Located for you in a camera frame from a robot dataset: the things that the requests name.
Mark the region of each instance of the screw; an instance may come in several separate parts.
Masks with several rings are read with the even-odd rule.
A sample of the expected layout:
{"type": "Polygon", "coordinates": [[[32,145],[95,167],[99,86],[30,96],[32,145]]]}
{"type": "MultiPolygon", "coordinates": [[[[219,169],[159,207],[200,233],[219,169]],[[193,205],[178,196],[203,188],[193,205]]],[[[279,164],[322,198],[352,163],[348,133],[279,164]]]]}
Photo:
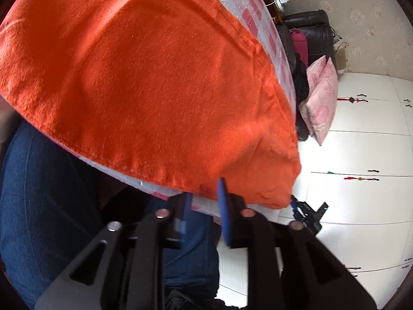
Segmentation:
{"type": "Polygon", "coordinates": [[[170,212],[169,212],[168,209],[160,209],[160,210],[155,212],[155,216],[157,218],[160,218],[160,219],[166,218],[167,216],[169,216],[169,214],[170,214],[170,212]]]}
{"type": "Polygon", "coordinates": [[[243,209],[241,211],[241,215],[245,218],[251,218],[251,217],[255,216],[255,211],[251,210],[251,209],[243,209]]]}
{"type": "Polygon", "coordinates": [[[305,225],[302,222],[296,220],[291,221],[288,224],[288,226],[290,227],[290,229],[293,229],[294,231],[301,231],[305,227],[305,225]]]}
{"type": "Polygon", "coordinates": [[[107,225],[107,229],[112,232],[119,231],[122,227],[122,224],[119,221],[111,221],[107,225]]]}

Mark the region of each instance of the pillow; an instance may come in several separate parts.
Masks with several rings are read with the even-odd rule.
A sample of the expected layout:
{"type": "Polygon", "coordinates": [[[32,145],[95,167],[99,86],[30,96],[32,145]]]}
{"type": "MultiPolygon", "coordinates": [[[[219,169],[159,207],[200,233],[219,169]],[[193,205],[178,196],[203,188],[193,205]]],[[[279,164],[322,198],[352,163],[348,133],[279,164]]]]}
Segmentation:
{"type": "Polygon", "coordinates": [[[306,37],[301,31],[295,28],[290,30],[290,34],[295,52],[300,54],[301,60],[304,62],[306,68],[308,68],[308,43],[306,37]]]}
{"type": "Polygon", "coordinates": [[[306,104],[307,104],[307,100],[309,99],[311,94],[314,92],[315,87],[317,86],[317,82],[319,81],[321,74],[324,71],[326,63],[327,63],[327,59],[325,56],[323,56],[317,59],[314,63],[312,63],[307,68],[308,97],[298,106],[300,113],[301,113],[301,117],[306,123],[308,132],[310,133],[311,136],[314,135],[314,130],[310,122],[310,119],[308,118],[308,110],[307,110],[306,104]]]}
{"type": "Polygon", "coordinates": [[[338,78],[331,58],[314,92],[308,97],[307,110],[315,138],[322,145],[331,127],[337,107],[338,78]]]}

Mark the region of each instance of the floral wallpaper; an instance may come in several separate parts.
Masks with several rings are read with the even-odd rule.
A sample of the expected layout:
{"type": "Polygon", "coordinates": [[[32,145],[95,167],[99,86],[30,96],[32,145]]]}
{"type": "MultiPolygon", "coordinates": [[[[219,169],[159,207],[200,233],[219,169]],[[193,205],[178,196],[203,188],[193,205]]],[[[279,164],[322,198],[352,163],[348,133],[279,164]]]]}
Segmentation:
{"type": "Polygon", "coordinates": [[[413,80],[413,27],[396,0],[291,0],[286,14],[323,9],[350,45],[351,72],[413,80]]]}

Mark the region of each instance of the jeans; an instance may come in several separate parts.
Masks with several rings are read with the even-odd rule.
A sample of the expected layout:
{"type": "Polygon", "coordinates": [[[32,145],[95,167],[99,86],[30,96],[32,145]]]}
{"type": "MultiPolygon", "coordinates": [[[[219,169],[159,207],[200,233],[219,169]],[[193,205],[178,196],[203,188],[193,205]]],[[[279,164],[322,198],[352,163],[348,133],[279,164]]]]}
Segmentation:
{"type": "MultiPolygon", "coordinates": [[[[0,180],[0,254],[11,284],[30,309],[104,227],[98,176],[29,123],[19,126],[0,180]]],[[[165,206],[149,195],[145,204],[145,213],[165,206]]],[[[183,248],[164,250],[163,269],[166,288],[195,298],[216,296],[218,253],[211,216],[189,213],[183,248]]]]}

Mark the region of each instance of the pink and white tablecloth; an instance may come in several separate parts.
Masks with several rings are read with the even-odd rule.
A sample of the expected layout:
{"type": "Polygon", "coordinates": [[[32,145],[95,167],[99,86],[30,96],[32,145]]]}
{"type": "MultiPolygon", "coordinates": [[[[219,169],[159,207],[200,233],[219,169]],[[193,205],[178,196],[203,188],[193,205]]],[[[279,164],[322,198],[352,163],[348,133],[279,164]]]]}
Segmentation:
{"type": "MultiPolygon", "coordinates": [[[[275,28],[271,15],[264,4],[263,0],[220,0],[240,22],[259,40],[264,50],[267,52],[275,69],[275,75],[281,85],[284,93],[291,105],[291,110],[295,116],[295,89],[288,65],[287,57],[281,43],[281,39],[275,28]]],[[[79,156],[83,161],[100,171],[117,178],[118,180],[138,188],[146,193],[152,194],[158,198],[167,199],[170,196],[179,194],[180,191],[165,188],[159,185],[146,183],[139,179],[126,176],[110,168],[102,166],[89,159],[79,156]]],[[[259,205],[250,205],[250,207],[263,213],[268,219],[275,221],[278,216],[278,210],[271,210],[259,205]]],[[[212,201],[200,196],[193,199],[193,209],[219,216],[219,206],[216,201],[212,201]]]]}

